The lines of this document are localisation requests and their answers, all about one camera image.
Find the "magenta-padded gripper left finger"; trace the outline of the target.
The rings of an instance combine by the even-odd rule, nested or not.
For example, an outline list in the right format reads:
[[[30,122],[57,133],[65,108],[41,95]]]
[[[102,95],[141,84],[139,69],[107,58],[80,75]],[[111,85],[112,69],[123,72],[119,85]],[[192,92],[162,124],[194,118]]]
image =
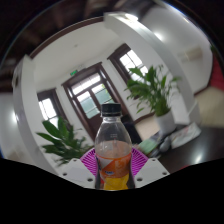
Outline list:
[[[63,169],[61,177],[83,188],[94,189],[97,169],[95,149],[92,148],[80,159],[72,159]]]

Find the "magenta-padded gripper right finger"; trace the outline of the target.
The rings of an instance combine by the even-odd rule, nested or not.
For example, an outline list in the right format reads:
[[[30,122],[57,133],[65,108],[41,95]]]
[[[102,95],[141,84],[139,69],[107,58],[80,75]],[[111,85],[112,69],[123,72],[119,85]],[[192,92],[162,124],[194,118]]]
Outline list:
[[[131,171],[136,188],[169,175],[167,169],[156,158],[148,158],[135,148],[132,149]]]

